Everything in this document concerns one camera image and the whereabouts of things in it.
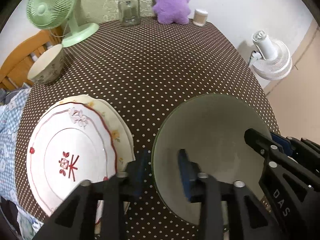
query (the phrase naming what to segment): screw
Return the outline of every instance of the screw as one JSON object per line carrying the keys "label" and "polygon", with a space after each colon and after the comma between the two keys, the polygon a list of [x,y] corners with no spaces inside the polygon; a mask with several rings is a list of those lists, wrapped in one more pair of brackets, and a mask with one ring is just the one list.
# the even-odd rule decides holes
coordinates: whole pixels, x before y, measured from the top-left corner
{"label": "screw", "polygon": [[275,162],[269,162],[269,166],[271,168],[276,168],[278,166],[278,164],[276,164]]}
{"label": "screw", "polygon": [[126,177],[128,177],[128,173],[126,171],[119,171],[119,172],[117,172],[117,177],[118,178],[126,178]]}
{"label": "screw", "polygon": [[207,179],[209,176],[205,172],[199,172],[198,173],[198,178],[200,179]]}
{"label": "screw", "polygon": [[80,185],[83,186],[83,187],[88,187],[88,186],[91,185],[91,181],[88,180],[88,179],[85,179],[80,183]]}
{"label": "screw", "polygon": [[241,180],[236,180],[233,185],[235,185],[236,187],[244,187],[245,183]]}
{"label": "screw", "polygon": [[294,162],[298,163],[294,158],[288,156],[289,159],[293,160]]}

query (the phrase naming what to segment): ceramic bowl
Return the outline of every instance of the ceramic bowl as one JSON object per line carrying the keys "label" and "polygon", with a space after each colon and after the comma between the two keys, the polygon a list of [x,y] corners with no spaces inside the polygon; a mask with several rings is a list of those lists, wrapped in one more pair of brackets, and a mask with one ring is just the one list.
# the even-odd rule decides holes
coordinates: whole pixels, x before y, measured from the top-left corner
{"label": "ceramic bowl", "polygon": [[271,139],[265,122],[249,105],[228,95],[207,94],[176,108],[162,124],[153,145],[152,171],[165,205],[181,219],[199,224],[200,204],[184,195],[178,166],[178,150],[186,149],[190,161],[217,180],[242,180],[259,198],[264,158],[244,141],[254,128]]}
{"label": "ceramic bowl", "polygon": [[45,51],[32,65],[28,79],[37,84],[48,84],[57,79],[63,68],[63,49],[57,44]]}

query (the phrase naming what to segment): table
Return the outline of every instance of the table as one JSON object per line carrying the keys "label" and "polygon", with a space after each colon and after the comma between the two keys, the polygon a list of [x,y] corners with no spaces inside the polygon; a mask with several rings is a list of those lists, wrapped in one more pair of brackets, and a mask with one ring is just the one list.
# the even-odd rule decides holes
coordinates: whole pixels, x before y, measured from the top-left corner
{"label": "table", "polygon": [[[140,25],[100,24],[90,38],[64,49],[65,67],[53,84],[35,85],[21,118],[15,177],[20,205],[46,219],[28,184],[28,141],[41,115],[68,96],[88,94],[108,101],[129,126],[135,154],[151,152],[165,118],[183,101],[204,93],[233,95],[252,106],[269,129],[276,119],[245,61],[211,23],[198,27],[160,25],[143,17]],[[196,226],[172,214],[161,202],[146,167],[144,193],[126,215],[128,239],[193,239]]]}

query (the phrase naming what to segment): stack of plates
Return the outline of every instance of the stack of plates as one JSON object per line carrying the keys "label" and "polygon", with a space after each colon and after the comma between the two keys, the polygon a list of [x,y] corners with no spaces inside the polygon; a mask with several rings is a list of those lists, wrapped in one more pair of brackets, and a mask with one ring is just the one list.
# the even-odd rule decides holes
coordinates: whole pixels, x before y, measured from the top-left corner
{"label": "stack of plates", "polygon": [[[69,97],[51,106],[32,133],[28,180],[50,216],[82,180],[107,180],[134,159],[132,134],[110,104],[87,95]],[[101,201],[96,223],[102,208]]]}

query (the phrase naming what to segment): fabric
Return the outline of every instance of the fabric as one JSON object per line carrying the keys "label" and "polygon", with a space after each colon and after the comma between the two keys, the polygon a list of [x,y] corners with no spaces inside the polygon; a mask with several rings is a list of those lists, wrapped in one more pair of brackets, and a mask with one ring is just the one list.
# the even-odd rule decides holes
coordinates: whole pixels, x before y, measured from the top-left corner
{"label": "fabric", "polygon": [[21,239],[20,228],[17,222],[18,210],[11,201],[0,198],[0,235],[4,239]]}
{"label": "fabric", "polygon": [[0,106],[4,105],[6,95],[7,91],[5,91],[3,88],[0,88]]}
{"label": "fabric", "polygon": [[10,101],[11,101],[11,99],[15,96],[15,95],[17,95],[18,93],[19,93],[19,91],[20,91],[20,88],[18,88],[18,89],[15,89],[15,90],[12,90],[12,91],[10,91],[10,92],[7,92],[7,96],[5,97],[5,104],[7,105],[7,104],[9,104],[10,103]]}
{"label": "fabric", "polygon": [[[136,157],[151,152],[166,117],[182,102],[205,93],[243,100],[279,133],[268,100],[246,62],[211,23],[199,27],[161,25],[153,17],[122,27],[100,24],[86,40],[64,48],[65,67],[50,85],[34,85],[21,118],[16,147],[16,185],[20,205],[45,222],[28,184],[29,138],[41,115],[69,96],[88,94],[109,102],[131,130]],[[197,227],[176,217],[156,193],[151,161],[140,198],[126,214],[128,239],[192,239]]]}
{"label": "fabric", "polygon": [[21,232],[21,236],[24,240],[31,240],[36,233],[39,231],[43,223],[30,216],[20,207],[18,209],[17,221],[19,223],[19,228]]}
{"label": "fabric", "polygon": [[6,106],[0,106],[0,118],[5,110]]}
{"label": "fabric", "polygon": [[0,195],[17,205],[18,223],[24,240],[31,240],[42,225],[36,218],[30,216],[22,208],[16,195],[14,181],[14,159],[16,137],[22,116],[23,107],[27,101],[31,89],[15,91],[8,105],[0,116]]}
{"label": "fabric", "polygon": [[0,195],[18,205],[14,181],[16,137],[30,89],[20,90],[0,117]]}

